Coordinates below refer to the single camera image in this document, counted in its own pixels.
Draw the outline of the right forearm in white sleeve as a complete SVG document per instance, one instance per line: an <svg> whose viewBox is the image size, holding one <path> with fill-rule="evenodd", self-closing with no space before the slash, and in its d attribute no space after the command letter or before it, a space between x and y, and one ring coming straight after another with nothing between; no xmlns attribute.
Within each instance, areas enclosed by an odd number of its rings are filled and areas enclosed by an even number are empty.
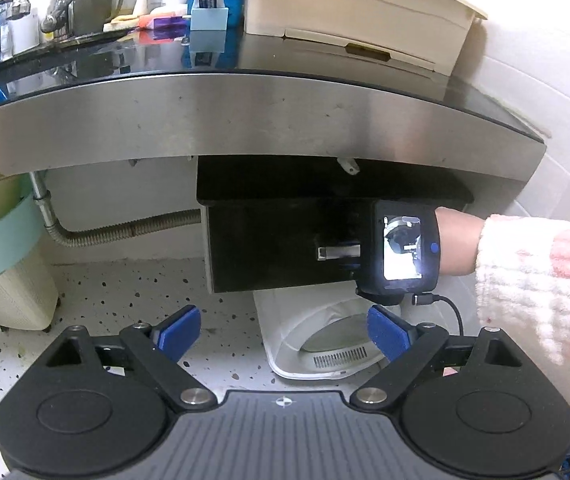
<svg viewBox="0 0 570 480"><path fill-rule="evenodd" d="M499 327L570 405L570 221L436 211L443 275L473 275L481 324Z"/></svg>

